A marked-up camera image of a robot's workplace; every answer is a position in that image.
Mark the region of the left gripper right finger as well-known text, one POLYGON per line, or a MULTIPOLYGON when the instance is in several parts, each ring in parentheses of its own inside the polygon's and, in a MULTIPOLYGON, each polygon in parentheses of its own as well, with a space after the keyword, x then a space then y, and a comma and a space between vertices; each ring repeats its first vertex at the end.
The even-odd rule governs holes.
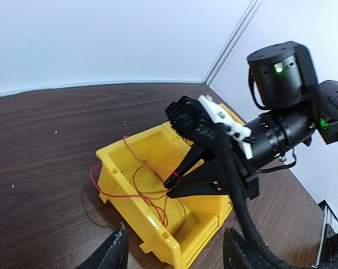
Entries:
POLYGON ((235 230, 226 228, 223 239, 224 269, 273 269, 235 230))

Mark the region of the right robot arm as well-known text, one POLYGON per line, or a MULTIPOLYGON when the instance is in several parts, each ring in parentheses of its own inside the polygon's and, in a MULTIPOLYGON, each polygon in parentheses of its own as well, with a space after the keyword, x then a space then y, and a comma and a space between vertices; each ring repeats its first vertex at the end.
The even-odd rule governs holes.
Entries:
POLYGON ((259 175, 286 169, 268 168, 275 159, 318 131, 326 144, 338 142, 338 81, 319 82, 308 48, 294 41, 261 48, 247 57, 248 85, 261 114, 237 123, 210 96, 183 96, 165 113, 177 134, 192 142, 179 166, 165 180, 170 198, 227 195, 229 180, 219 163, 215 125, 225 127, 226 150, 245 198, 259 195, 259 175))

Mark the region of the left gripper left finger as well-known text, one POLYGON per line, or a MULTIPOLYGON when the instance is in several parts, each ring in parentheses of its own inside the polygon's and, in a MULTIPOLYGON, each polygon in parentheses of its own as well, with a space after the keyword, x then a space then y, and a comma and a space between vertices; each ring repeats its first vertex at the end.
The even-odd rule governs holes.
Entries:
POLYGON ((76 268, 128 268, 129 235, 123 223, 76 268))

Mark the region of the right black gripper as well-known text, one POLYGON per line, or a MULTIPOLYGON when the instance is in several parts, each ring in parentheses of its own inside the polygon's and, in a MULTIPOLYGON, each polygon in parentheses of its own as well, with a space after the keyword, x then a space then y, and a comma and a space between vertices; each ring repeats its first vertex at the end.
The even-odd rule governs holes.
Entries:
POLYGON ((204 155, 203 148, 196 144, 191 146, 163 184, 165 188, 171 188, 167 192, 169 198, 215 195, 233 197, 240 194, 244 199, 252 200, 259 196, 258 174, 244 156, 238 142, 226 134, 220 134, 214 145, 213 157, 184 175, 204 155))

